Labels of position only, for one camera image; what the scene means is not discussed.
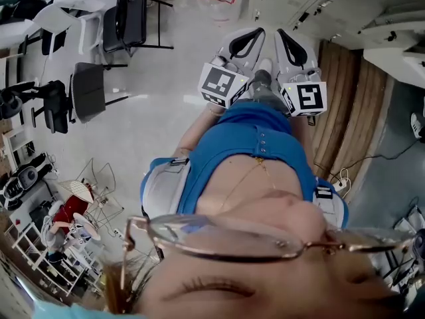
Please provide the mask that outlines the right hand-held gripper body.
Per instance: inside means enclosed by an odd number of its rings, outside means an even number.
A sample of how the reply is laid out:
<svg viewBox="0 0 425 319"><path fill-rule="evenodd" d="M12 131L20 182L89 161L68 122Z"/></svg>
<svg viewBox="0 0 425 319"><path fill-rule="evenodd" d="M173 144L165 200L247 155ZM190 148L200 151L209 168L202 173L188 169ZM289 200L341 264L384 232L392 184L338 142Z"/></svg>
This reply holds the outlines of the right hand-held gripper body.
<svg viewBox="0 0 425 319"><path fill-rule="evenodd" d="M291 117L316 116L327 110L327 87L313 50L278 54L280 96Z"/></svg>

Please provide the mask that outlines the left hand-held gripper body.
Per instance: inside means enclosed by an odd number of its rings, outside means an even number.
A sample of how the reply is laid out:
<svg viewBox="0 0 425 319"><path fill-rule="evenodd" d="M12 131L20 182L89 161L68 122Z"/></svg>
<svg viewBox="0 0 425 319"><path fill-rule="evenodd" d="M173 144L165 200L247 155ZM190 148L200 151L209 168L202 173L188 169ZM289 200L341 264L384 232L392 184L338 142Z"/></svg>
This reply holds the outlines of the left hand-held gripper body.
<svg viewBox="0 0 425 319"><path fill-rule="evenodd" d="M247 90L254 78L254 67L261 46L244 48L244 56L237 58L225 47L220 47L210 62L204 63L198 91L207 102L230 108Z"/></svg>

